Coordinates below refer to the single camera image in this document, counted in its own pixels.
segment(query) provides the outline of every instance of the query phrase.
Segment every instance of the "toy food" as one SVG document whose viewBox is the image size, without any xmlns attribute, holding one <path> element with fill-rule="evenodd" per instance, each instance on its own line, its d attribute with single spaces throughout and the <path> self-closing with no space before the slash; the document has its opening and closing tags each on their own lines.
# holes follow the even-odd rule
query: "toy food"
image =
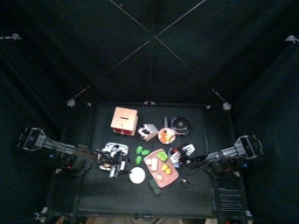
<svg viewBox="0 0 299 224">
<path fill-rule="evenodd" d="M 148 159 L 144 161 L 144 163 L 145 163 L 146 165 L 150 165 L 150 164 L 152 164 L 152 159 L 148 158 Z"/>
<path fill-rule="evenodd" d="M 157 171 L 157 158 L 152 158 L 152 171 L 156 172 Z"/>
<path fill-rule="evenodd" d="M 165 155 L 165 153 L 164 153 L 164 151 L 158 151 L 157 153 L 156 153 L 156 156 L 162 160 L 162 161 L 165 161 L 166 160 L 166 155 Z"/>
<path fill-rule="evenodd" d="M 168 165 L 166 165 L 166 164 L 162 164 L 162 167 L 161 167 L 162 172 L 165 172 L 165 170 L 166 170 L 168 168 L 169 168 Z"/>
<path fill-rule="evenodd" d="M 137 146 L 134 149 L 134 153 L 138 154 L 142 151 L 142 146 Z"/>
<path fill-rule="evenodd" d="M 170 175 L 170 174 L 173 173 L 173 172 L 172 172 L 172 169 L 170 169 L 169 167 L 165 169 L 164 172 L 165 172 L 166 175 Z"/>
<path fill-rule="evenodd" d="M 146 156 L 146 155 L 149 154 L 149 152 L 150 152 L 149 150 L 142 150 L 142 151 L 141 151 L 141 155 L 142 155 L 142 156 Z"/>
<path fill-rule="evenodd" d="M 138 165 L 141 163 L 141 161 L 142 161 L 142 158 L 140 156 L 137 156 L 134 158 L 134 163 Z"/>
<path fill-rule="evenodd" d="M 154 177 L 154 180 L 158 181 L 158 182 L 161 182 L 161 181 L 164 181 L 164 177 L 158 174 L 158 175 Z"/>
</svg>

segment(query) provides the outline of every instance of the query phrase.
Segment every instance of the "orange box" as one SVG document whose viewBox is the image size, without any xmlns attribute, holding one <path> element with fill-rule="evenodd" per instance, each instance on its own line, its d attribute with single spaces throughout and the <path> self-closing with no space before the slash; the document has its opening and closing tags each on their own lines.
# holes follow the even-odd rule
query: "orange box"
<svg viewBox="0 0 299 224">
<path fill-rule="evenodd" d="M 136 133 L 136 112 L 134 109 L 116 107 L 110 123 L 110 128 L 116 133 L 129 136 Z"/>
</svg>

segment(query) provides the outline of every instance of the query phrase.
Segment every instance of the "black wall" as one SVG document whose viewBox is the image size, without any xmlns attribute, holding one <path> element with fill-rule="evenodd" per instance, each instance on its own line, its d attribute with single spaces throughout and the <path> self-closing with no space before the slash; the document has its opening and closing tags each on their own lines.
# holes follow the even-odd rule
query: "black wall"
<svg viewBox="0 0 299 224">
<path fill-rule="evenodd" d="M 297 1 L 1 1 L 0 221 L 43 205 L 46 155 L 14 148 L 25 126 L 57 138 L 66 100 L 232 104 L 236 136 L 265 155 L 246 174 L 249 210 L 299 221 Z"/>
</svg>

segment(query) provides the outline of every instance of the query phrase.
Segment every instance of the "green vegetable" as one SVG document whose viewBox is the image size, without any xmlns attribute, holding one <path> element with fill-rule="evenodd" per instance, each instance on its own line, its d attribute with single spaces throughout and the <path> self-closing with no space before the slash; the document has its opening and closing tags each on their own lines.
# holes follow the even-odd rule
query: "green vegetable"
<svg viewBox="0 0 299 224">
<path fill-rule="evenodd" d="M 158 157 L 162 161 L 165 161 L 166 158 L 168 158 L 166 155 L 165 155 L 165 153 L 164 153 L 164 151 L 158 151 L 156 155 L 157 155 L 157 157 Z"/>
<path fill-rule="evenodd" d="M 141 155 L 142 155 L 142 156 L 146 156 L 146 155 L 149 154 L 149 152 L 150 152 L 149 150 L 142 150 L 142 151 L 141 151 Z"/>
<path fill-rule="evenodd" d="M 142 158 L 140 156 L 137 156 L 134 158 L 134 163 L 138 165 L 141 163 L 141 161 L 142 161 Z"/>
<path fill-rule="evenodd" d="M 142 151 L 142 146 L 137 146 L 136 149 L 134 149 L 134 153 L 140 154 L 141 151 Z"/>
</svg>

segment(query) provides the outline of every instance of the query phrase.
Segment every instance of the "black table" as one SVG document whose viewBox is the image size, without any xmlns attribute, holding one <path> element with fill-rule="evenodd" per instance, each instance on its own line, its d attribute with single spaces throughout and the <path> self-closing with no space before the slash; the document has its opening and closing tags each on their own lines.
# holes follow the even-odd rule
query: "black table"
<svg viewBox="0 0 299 224">
<path fill-rule="evenodd" d="M 137 110 L 137 125 L 149 123 L 157 129 L 164 127 L 164 116 L 184 117 L 190 123 L 186 136 L 177 136 L 170 145 L 162 145 L 154 137 L 148 142 L 133 136 L 113 133 L 109 127 L 116 107 Z M 188 187 L 181 187 L 177 178 L 162 193 L 154 196 L 148 180 L 152 178 L 144 162 L 134 164 L 136 147 L 141 145 L 150 151 L 193 144 L 192 156 L 220 151 L 234 143 L 229 112 L 218 105 L 172 105 L 146 106 L 140 104 L 97 103 L 75 105 L 69 108 L 61 141 L 66 144 L 85 144 L 92 150 L 102 149 L 106 143 L 128 146 L 130 170 L 144 168 L 145 180 L 136 185 L 128 175 L 109 178 L 108 173 L 93 164 L 81 177 L 53 174 L 47 198 L 49 216 L 134 216 L 134 217 L 181 217 L 208 218 L 214 216 L 212 210 L 210 177 L 204 171 L 178 168 L 180 177 L 189 180 Z"/>
</svg>

